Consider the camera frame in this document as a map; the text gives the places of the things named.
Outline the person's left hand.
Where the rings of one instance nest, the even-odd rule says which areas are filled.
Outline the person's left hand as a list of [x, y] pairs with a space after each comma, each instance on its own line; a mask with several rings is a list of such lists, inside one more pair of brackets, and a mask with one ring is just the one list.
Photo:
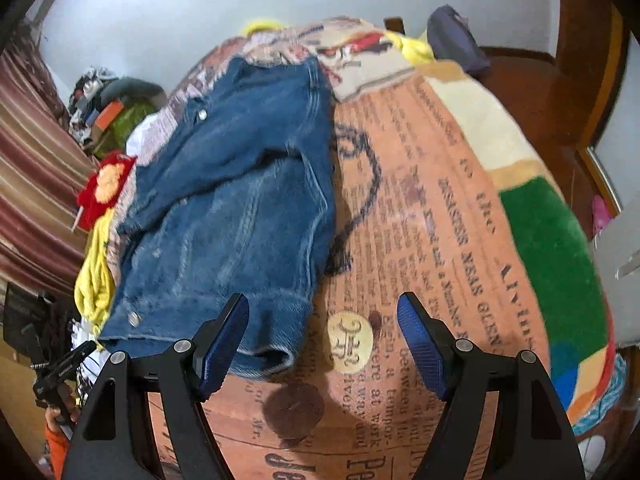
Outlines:
[[[78, 408], [73, 390], [68, 385], [62, 384], [58, 386], [58, 395], [66, 407], [70, 420], [77, 422], [80, 409]], [[44, 417], [46, 418], [47, 427], [51, 432], [54, 434], [62, 434], [62, 436], [66, 437], [66, 427], [68, 423], [64, 422], [63, 414], [58, 404], [49, 403], [44, 412]]]

